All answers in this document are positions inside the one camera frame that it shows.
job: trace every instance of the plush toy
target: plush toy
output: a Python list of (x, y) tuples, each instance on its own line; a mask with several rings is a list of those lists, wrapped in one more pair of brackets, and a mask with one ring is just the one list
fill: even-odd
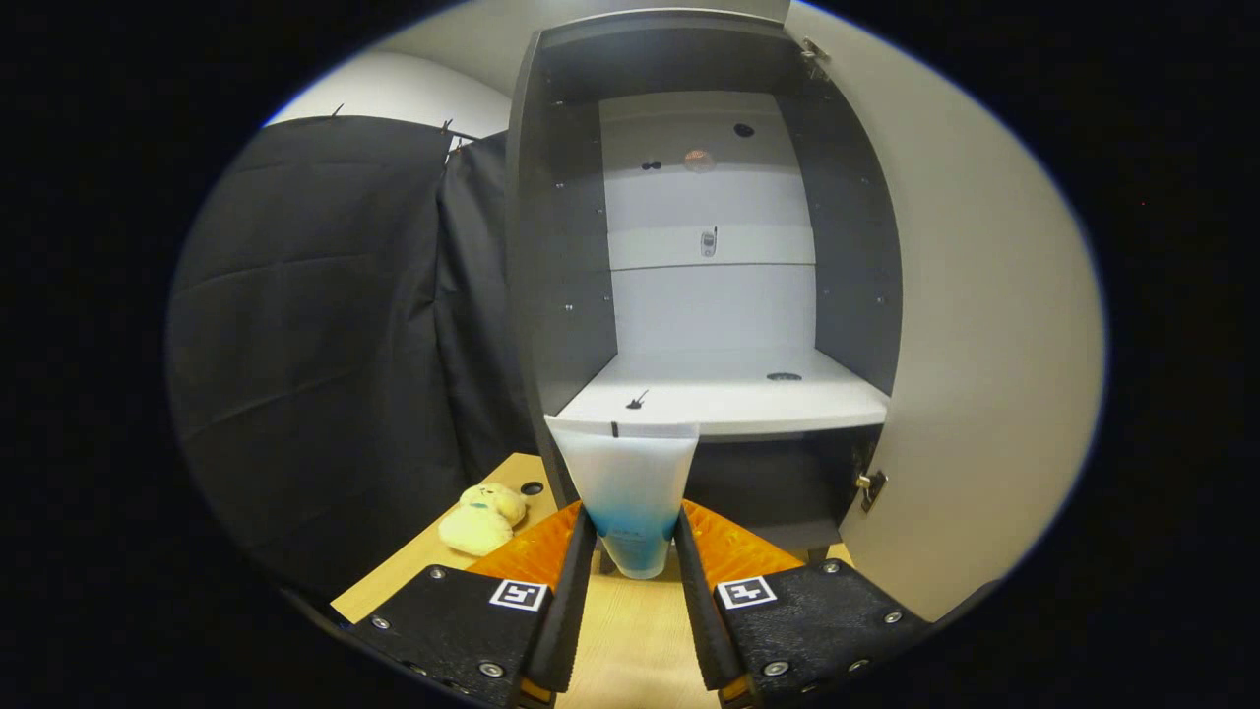
[(437, 536), (451, 549), (485, 557), (513, 536), (512, 528), (525, 518), (525, 499), (496, 482), (470, 487), (460, 505), (437, 525)]

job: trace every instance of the wall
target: wall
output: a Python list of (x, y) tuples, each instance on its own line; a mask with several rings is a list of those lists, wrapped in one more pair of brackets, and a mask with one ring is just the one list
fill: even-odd
[(988, 111), (809, 5), (786, 29), (830, 54), (901, 244), (897, 383), (872, 465), (890, 481), (840, 533), (863, 574), (936, 620), (1009, 572), (1076, 481), (1102, 395), (1099, 283), (1071, 209)]
[[(600, 130), (617, 349), (813, 349), (814, 233), (774, 97), (614, 98), (600, 102)], [(684, 166), (699, 149), (709, 171)], [(706, 257), (701, 234), (713, 227)]]
[(379, 116), (483, 137), (508, 130), (512, 99), (427, 59), (392, 52), (360, 54), (294, 98), (267, 125), (328, 116)]

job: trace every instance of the small object on shelf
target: small object on shelf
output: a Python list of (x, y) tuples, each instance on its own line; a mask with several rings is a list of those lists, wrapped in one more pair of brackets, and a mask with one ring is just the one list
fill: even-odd
[(683, 166), (692, 173), (708, 173), (717, 166), (708, 150), (690, 150), (683, 156)]
[(717, 227), (701, 234), (701, 254), (711, 258), (717, 253)]

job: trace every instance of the cabinet door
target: cabinet door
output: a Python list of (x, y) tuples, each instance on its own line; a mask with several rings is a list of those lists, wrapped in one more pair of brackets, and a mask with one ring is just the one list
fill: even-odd
[(863, 574), (936, 621), (1004, 577), (1077, 480), (1105, 374), (1099, 283), (1071, 208), (988, 111), (804, 3), (785, 29), (829, 55), (819, 67), (871, 139), (903, 273), (896, 387), (871, 467), (888, 482), (840, 535)]

